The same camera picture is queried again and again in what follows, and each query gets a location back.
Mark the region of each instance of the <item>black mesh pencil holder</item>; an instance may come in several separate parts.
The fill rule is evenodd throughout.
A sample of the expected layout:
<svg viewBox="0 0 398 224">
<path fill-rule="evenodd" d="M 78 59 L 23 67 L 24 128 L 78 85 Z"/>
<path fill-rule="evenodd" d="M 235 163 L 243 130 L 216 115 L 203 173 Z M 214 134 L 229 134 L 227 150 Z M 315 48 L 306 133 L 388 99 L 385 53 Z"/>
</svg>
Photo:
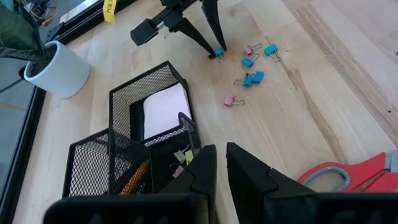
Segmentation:
<svg viewBox="0 0 398 224">
<path fill-rule="evenodd" d="M 144 139 L 144 101 L 154 93 L 176 84 L 181 84 L 185 89 L 192 119 L 179 113 L 178 126 Z M 174 158 L 175 152 L 189 146 L 195 156 L 201 149 L 194 121 L 187 81 L 170 62 L 144 72 L 109 93 L 109 128 L 150 148 L 154 193 L 173 180 L 173 169 L 179 165 Z"/>
<path fill-rule="evenodd" d="M 149 148 L 109 129 L 70 145 L 62 197 L 152 192 Z"/>
</svg>

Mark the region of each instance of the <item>wooden table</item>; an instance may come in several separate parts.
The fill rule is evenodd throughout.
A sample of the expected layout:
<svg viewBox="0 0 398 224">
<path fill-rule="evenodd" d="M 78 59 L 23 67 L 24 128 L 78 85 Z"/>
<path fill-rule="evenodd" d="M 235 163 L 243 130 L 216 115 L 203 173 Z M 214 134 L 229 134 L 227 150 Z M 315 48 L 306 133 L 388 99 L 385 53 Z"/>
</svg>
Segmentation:
<svg viewBox="0 0 398 224">
<path fill-rule="evenodd" d="M 385 0 L 220 0 L 227 61 L 208 60 L 198 44 L 166 29 L 137 47 L 130 30 L 161 9 L 138 0 L 68 48 L 87 60 L 91 76 L 70 99 L 47 94 L 14 223 L 40 223 L 61 198 L 68 147 L 108 127 L 108 93 L 169 60 L 188 80 L 203 144 L 218 150 L 216 205 L 222 223 L 237 223 L 226 170 L 234 141 L 297 179 L 326 161 L 349 164 L 392 152 L 398 144 L 398 2 Z M 185 11 L 215 49 L 196 2 Z M 243 47 L 276 44 L 282 61 L 259 50 L 241 65 Z M 246 72 L 265 71 L 260 85 L 234 86 Z M 227 108 L 234 94 L 246 105 Z M 313 184 L 317 190 L 321 184 Z"/>
</svg>

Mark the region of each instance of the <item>yellow tag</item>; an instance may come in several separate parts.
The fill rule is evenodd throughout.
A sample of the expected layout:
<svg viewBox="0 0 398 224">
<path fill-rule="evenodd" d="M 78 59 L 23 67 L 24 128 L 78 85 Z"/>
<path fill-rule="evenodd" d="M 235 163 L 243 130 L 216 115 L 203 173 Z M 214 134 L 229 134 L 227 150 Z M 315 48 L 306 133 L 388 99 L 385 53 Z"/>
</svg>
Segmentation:
<svg viewBox="0 0 398 224">
<path fill-rule="evenodd" d="M 193 160 L 192 150 L 185 152 L 185 159 L 187 160 L 187 165 Z"/>
<path fill-rule="evenodd" d="M 114 9 L 116 8 L 116 0 L 104 0 L 104 19 L 106 22 L 114 23 Z"/>
</svg>

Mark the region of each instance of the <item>green leaf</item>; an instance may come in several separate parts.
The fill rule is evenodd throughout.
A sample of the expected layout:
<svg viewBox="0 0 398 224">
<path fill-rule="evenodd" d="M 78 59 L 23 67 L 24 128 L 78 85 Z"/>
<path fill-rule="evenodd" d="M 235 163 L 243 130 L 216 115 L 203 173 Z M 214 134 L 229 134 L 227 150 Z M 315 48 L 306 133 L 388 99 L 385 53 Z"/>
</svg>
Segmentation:
<svg viewBox="0 0 398 224">
<path fill-rule="evenodd" d="M 21 16 L 0 4 L 0 57 L 13 57 L 34 62 L 50 60 L 48 50 L 40 40 L 36 25 L 26 19 L 32 19 L 25 9 Z"/>
</svg>

